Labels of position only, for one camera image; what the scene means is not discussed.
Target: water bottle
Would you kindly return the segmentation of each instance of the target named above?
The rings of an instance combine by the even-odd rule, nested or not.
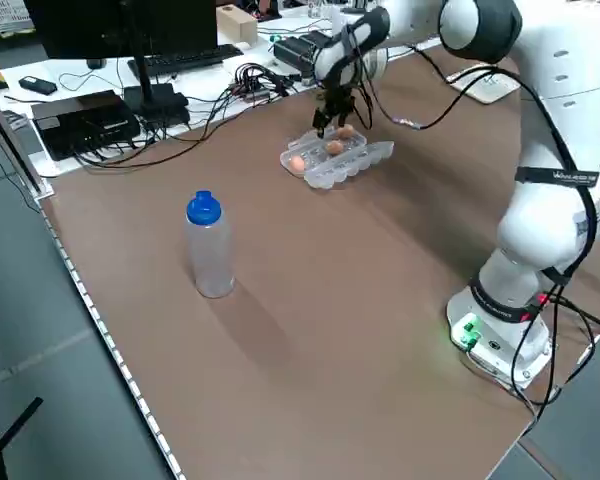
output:
[[[220,298],[233,290],[231,229],[220,202],[203,190],[187,206],[189,259],[196,288],[208,298]]]
[[[309,0],[307,6],[309,7],[309,18],[322,17],[322,0]]]

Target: brown table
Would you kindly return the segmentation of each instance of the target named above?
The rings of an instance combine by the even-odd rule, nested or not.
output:
[[[417,57],[392,64],[380,91],[422,120],[455,95]],[[308,129],[314,94],[158,167],[62,176],[44,208],[188,478],[484,478],[529,415],[466,368],[444,308],[495,246],[517,96],[463,100],[422,133],[378,114],[370,141],[395,140],[393,158],[324,192],[278,161]],[[202,188],[235,231],[236,291],[217,301],[186,266],[184,209]],[[579,278],[570,296],[600,315],[600,244]],[[563,375],[586,344],[566,318]]]

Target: egg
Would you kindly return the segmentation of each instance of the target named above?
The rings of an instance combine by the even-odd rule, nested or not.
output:
[[[289,167],[293,173],[304,173],[305,166],[304,158],[300,155],[291,157],[291,160],[289,161]]]
[[[336,134],[338,135],[338,138],[342,139],[342,140],[348,140],[351,137],[353,137],[353,134],[355,133],[355,130],[353,129],[352,125],[346,124],[344,127],[339,128],[336,132]]]
[[[335,157],[336,155],[340,155],[342,152],[344,152],[344,145],[342,144],[342,142],[339,142],[338,140],[334,140],[333,142],[329,142],[327,143],[327,153],[329,155],[331,155],[332,157]]]

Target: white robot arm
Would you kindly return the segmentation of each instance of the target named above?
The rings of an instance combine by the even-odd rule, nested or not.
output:
[[[316,80],[331,104],[316,113],[314,126],[323,129],[336,116],[343,124],[351,113],[348,87],[363,78],[361,58],[369,76],[377,78],[386,62],[378,61],[382,57],[374,49],[417,43],[436,31],[458,57],[492,64],[510,57],[542,101],[543,110],[528,92],[522,94],[516,190],[498,229],[499,248],[447,307],[453,342],[467,349],[467,339],[473,339],[475,359],[501,381],[526,387],[551,353],[549,331],[534,309],[537,295],[551,283],[547,275],[568,280],[561,274],[594,238],[587,235],[592,220],[589,215],[587,221],[585,196],[598,210],[600,235],[600,4],[385,0],[316,53]],[[564,140],[562,149],[547,117]]]

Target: egg carton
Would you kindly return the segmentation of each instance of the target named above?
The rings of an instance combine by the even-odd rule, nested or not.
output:
[[[340,155],[327,153],[327,144],[333,140],[342,142],[344,151]],[[329,127],[322,139],[312,131],[289,143],[289,150],[280,156],[280,163],[295,177],[304,178],[312,188],[330,190],[335,184],[389,158],[393,147],[393,142],[367,144],[366,137],[357,131],[351,138],[339,139],[336,129]],[[302,157],[305,162],[302,173],[291,168],[291,159],[295,156]]]

